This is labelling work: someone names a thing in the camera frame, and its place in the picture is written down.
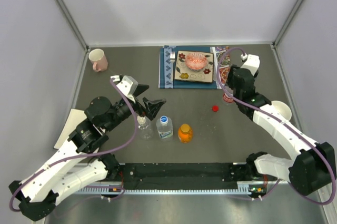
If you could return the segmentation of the orange juice bottle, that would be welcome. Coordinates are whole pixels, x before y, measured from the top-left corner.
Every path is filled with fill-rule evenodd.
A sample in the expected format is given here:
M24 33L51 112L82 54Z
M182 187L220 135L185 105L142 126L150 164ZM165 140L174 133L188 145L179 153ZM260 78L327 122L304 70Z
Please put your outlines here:
M193 137L193 130L188 124L182 124L178 131L179 140L182 143L189 143Z

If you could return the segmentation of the red bottle cap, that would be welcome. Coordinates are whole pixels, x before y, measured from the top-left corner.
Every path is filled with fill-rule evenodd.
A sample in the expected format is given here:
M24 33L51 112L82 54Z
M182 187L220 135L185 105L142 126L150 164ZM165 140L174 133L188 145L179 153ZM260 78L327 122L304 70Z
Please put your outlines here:
M217 112L219 110L219 107L217 105L212 106L212 111Z

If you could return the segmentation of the red label water bottle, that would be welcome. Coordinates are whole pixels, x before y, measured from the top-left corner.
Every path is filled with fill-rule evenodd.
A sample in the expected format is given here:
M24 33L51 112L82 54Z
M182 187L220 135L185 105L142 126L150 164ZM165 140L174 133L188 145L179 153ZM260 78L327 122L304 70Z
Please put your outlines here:
M223 101L226 105L234 104L234 100L232 96L233 96L233 90L226 87L226 91L223 94Z

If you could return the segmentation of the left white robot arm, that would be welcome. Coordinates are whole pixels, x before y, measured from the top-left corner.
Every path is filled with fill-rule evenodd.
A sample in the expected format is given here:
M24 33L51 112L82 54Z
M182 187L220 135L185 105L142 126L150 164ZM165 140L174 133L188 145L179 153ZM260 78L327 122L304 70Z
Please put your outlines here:
M64 139L64 143L36 172L24 180L9 185L12 197L9 208L20 212L31 221L39 221L54 211L64 199L91 183L103 179L114 180L119 175L120 164L115 151L127 147L135 138L138 128L124 144L106 151L100 147L114 130L129 116L153 120L166 99L140 103L137 96L149 89L129 76L113 76L110 84L121 100L112 104L104 96L93 99L84 111L85 119L79 122Z

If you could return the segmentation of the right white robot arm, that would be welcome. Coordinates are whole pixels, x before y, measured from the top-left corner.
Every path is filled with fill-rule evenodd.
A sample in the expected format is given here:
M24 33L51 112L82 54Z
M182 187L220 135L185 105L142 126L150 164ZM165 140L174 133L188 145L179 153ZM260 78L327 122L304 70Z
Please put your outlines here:
M255 76L250 70L232 66L226 85L233 90L233 100L239 110L263 128L288 154L274 157L266 152L250 154L246 174L256 180L270 175L287 181L299 194L307 196L328 184L336 192L334 148L318 143L299 131L272 102L255 90Z

